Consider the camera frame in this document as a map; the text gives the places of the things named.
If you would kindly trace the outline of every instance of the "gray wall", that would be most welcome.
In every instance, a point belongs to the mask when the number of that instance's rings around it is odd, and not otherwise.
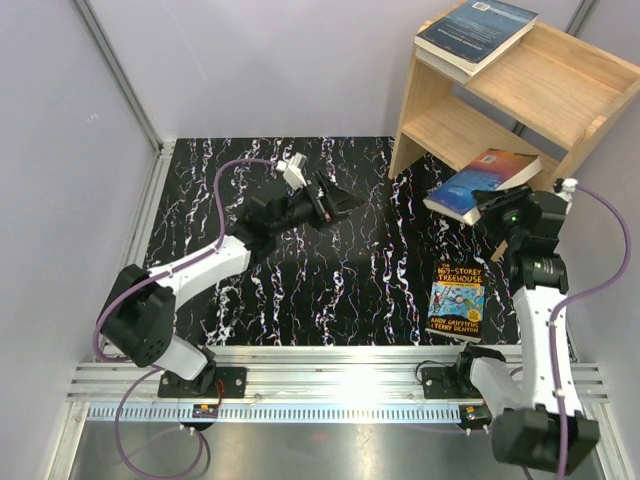
[[[640,5],[637,0],[602,0],[582,38],[640,64]],[[635,241],[628,273],[609,290],[570,307],[569,322],[581,357],[603,372],[635,474],[640,476],[640,100],[636,99],[591,154],[577,178],[620,208]],[[622,259],[617,222],[597,203],[577,195],[563,229],[561,250],[571,290],[579,292],[611,276]]]
[[[0,476],[41,478],[153,161],[68,0],[0,6]]]
[[[91,0],[167,138],[395,135],[413,35],[452,0]],[[564,29],[578,0],[511,0]]]

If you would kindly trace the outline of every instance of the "black marble surface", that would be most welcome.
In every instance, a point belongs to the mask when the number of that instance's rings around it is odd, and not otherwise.
[[[431,278],[439,259],[485,266],[485,344],[517,343],[519,331],[495,244],[427,210],[422,199],[453,171],[427,156],[387,178],[393,138],[180,139],[170,166],[146,257],[157,266],[215,240],[217,169],[240,157],[276,160],[307,155],[367,204],[333,231],[310,227],[282,236],[253,270],[226,279],[185,304],[177,333],[209,345],[423,345],[455,341],[424,331]],[[227,225],[247,195],[282,182],[261,165],[236,167],[220,195]]]

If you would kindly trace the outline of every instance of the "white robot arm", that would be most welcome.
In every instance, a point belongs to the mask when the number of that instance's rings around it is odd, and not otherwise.
[[[173,334],[176,311],[203,290],[264,260],[275,250],[280,233],[304,223],[315,229],[331,227],[364,204],[320,172],[305,178],[305,161],[306,157],[297,154],[287,162],[278,162],[277,170],[293,193],[278,196],[262,188],[248,199],[238,221],[222,239],[167,265],[149,270],[137,265],[125,267],[105,309],[136,283],[163,272],[170,274],[122,302],[105,321],[102,334],[139,367],[162,367],[193,382],[194,391],[204,393],[215,375],[213,354]]]
[[[504,357],[490,348],[467,346],[443,374],[461,391],[477,389],[484,398],[493,417],[497,461],[550,472],[559,459],[558,396],[564,399],[569,425],[568,473],[600,438],[597,422],[582,415],[571,376],[565,309],[555,321],[551,318],[569,289],[565,264],[554,250],[576,185],[569,179],[559,180],[550,192],[533,192],[528,186],[474,192],[485,227],[502,234],[508,245],[504,268],[520,323],[522,388]],[[555,329],[553,343],[550,329]],[[560,388],[554,385],[552,358],[557,359]]]

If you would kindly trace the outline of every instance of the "book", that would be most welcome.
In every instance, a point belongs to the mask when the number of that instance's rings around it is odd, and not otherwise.
[[[528,182],[542,169],[538,155],[490,148],[431,192],[425,206],[455,220],[473,225],[480,212],[474,190],[506,190]]]
[[[425,330],[479,342],[484,314],[484,272],[476,263],[441,262],[431,287]]]
[[[420,60],[467,83],[533,28],[538,14],[498,0],[467,0],[415,37]]]

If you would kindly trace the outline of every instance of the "black mounting plate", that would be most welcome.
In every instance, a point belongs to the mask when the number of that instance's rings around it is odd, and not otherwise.
[[[460,405],[460,423],[462,430],[484,430],[484,426],[491,425],[493,416],[487,405]]]
[[[423,367],[420,369],[422,391],[427,400],[482,399],[480,392],[453,380],[453,367]]]
[[[225,398],[244,398],[247,386],[247,369],[244,367],[218,367],[213,385],[204,394],[194,391],[191,382],[183,380],[173,372],[166,372],[160,378],[158,397],[160,398],[218,398],[215,387],[217,380],[224,385],[223,400]]]

